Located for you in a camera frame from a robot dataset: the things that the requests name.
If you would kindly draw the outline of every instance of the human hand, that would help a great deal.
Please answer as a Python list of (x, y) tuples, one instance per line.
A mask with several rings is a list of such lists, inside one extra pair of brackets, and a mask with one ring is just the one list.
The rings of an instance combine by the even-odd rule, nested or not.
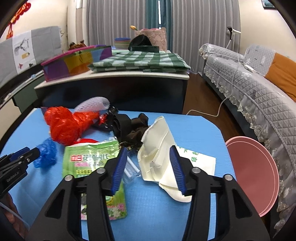
[[(13, 203), (12, 197), (9, 193), (7, 193), (4, 197), (4, 204), (12, 211), (14, 211), (17, 215), (20, 214), (17, 211), (17, 207)], [(3, 210), (4, 215), (8, 219), (8, 221), (12, 224), (13, 228), (18, 232), (18, 234), (25, 238), (27, 236), (28, 230), (26, 229), (24, 223), (15, 217), (12, 213), (8, 212), (7, 210)]]

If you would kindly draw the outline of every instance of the pink plate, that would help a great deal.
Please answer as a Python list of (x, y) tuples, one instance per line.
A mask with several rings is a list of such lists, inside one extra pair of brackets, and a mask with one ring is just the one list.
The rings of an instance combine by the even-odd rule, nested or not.
[(264, 216), (279, 192), (279, 173), (272, 156), (263, 145), (248, 137), (231, 138), (226, 146), (238, 184), (259, 216)]

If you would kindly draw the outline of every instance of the white wall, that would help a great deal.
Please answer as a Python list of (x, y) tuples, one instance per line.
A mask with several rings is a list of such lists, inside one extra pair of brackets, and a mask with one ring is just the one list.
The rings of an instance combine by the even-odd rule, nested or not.
[(261, 0), (238, 1), (242, 32), (239, 52), (245, 54), (250, 44), (259, 44), (296, 60), (296, 39), (280, 13), (264, 9)]
[(20, 115), (20, 109), (14, 105), (12, 99), (0, 109), (0, 139)]
[[(62, 30), (62, 49), (68, 50), (67, 9), (69, 0), (28, 0), (31, 8), (20, 16), (12, 26), (13, 36), (20, 33), (48, 26), (59, 26)], [(6, 39), (8, 28), (0, 38)]]

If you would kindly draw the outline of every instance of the screw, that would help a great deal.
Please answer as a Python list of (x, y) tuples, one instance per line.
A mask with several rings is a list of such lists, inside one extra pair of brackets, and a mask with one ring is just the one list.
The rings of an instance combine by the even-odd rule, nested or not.
[(98, 174), (103, 174), (105, 171), (106, 171), (106, 169), (103, 168), (103, 167), (100, 167), (100, 168), (98, 168), (98, 169), (96, 170), (96, 172), (97, 172)]
[(224, 178), (227, 180), (227, 181), (231, 181), (233, 179), (233, 177), (229, 174), (225, 175)]
[(67, 175), (65, 176), (65, 181), (71, 181), (73, 179), (73, 176), (72, 175)]
[(192, 168), (192, 172), (197, 174), (197, 173), (200, 173), (201, 170), (198, 167), (194, 167)]

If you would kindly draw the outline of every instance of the white cloth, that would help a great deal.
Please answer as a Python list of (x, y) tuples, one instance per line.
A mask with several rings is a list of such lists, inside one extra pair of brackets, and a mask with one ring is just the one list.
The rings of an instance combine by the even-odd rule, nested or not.
[[(158, 182), (173, 199), (190, 202), (178, 190), (173, 168), (170, 163), (170, 147), (177, 144), (163, 116), (158, 117), (144, 133), (143, 145), (138, 152), (138, 161), (145, 181)], [(177, 146), (180, 156), (188, 158), (194, 167), (199, 167), (209, 175), (214, 175), (216, 158)]]
[(104, 97), (93, 97), (90, 98), (78, 106), (75, 107), (75, 112), (99, 112), (101, 110), (107, 110), (110, 106), (110, 102)]

